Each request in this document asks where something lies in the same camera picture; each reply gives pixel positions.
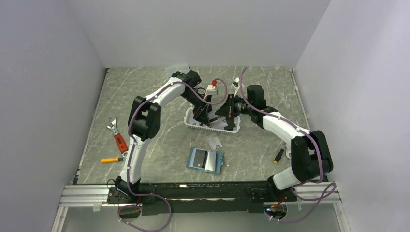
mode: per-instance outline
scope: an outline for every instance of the yellow screwdriver handle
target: yellow screwdriver handle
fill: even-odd
[[[105,158],[101,159],[101,163],[112,163],[120,161],[119,158]]]

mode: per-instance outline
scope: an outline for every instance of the yellow handle tool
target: yellow handle tool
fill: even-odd
[[[123,161],[124,158],[105,158],[101,159],[101,163],[112,163],[112,162],[118,162],[118,161]]]

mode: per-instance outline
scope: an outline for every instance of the orange handle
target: orange handle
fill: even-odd
[[[101,163],[112,163],[112,162],[118,162],[119,158],[106,158],[106,159],[101,159]]]
[[[116,139],[116,143],[117,143],[117,146],[118,146],[119,151],[121,152],[121,154],[128,151],[128,147],[125,144],[125,141],[122,138],[121,134],[117,134],[116,136],[114,136],[114,138]]]

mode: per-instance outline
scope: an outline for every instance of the black tool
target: black tool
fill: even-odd
[[[275,160],[273,160],[274,163],[278,163],[280,158],[282,158],[283,152],[285,150],[283,150],[283,148],[279,151],[279,153],[275,156]]]

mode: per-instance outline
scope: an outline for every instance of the robotic arm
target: robotic arm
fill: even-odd
[[[172,78],[170,78],[170,80],[156,92],[144,98],[137,96],[134,99],[129,125],[131,126],[132,136],[136,140],[137,144],[135,144],[134,139],[130,139],[129,147],[135,145],[134,150],[128,155],[128,158],[131,160],[127,160],[127,162],[125,162],[124,168],[115,180],[116,189],[127,196],[132,196],[129,192],[128,184],[133,192],[138,193],[138,185],[141,180],[142,162],[144,160],[146,148],[148,147],[151,139],[158,133],[160,128],[161,107],[165,107],[174,98],[182,96],[194,105],[194,119],[209,125],[208,112],[212,110],[209,104],[206,104],[200,100],[191,91],[191,89],[184,84],[172,84],[169,86],[171,83],[181,81],[193,88],[201,82],[201,79],[198,73],[192,70],[187,74],[176,72],[172,75]],[[283,116],[276,109],[266,106],[264,91],[260,85],[248,86],[247,93],[247,100],[254,107],[264,112],[271,113],[279,119],[283,118]],[[147,99],[151,99],[153,96],[156,96],[156,98],[150,102],[146,102],[141,110],[137,112],[135,119],[131,122],[132,115],[135,110],[143,102]],[[208,102],[211,101],[211,96],[206,96],[205,98]],[[283,191],[289,190],[291,186],[309,181],[319,176],[319,163],[315,154],[316,151],[314,151],[312,142],[306,138],[300,130],[310,134],[319,146],[322,157],[323,173],[328,173],[333,169],[333,163],[330,157],[326,138],[319,130],[314,132],[302,128],[296,130],[283,120],[279,120],[278,118],[267,116],[252,110],[245,103],[243,98],[235,96],[234,94],[228,95],[228,99],[225,104],[218,109],[215,114],[224,116],[227,119],[237,117],[239,114],[250,115],[252,121],[259,127],[274,133],[287,144],[291,144],[291,167],[268,178],[269,194],[282,195]],[[127,171],[129,172],[129,183],[127,183]]]

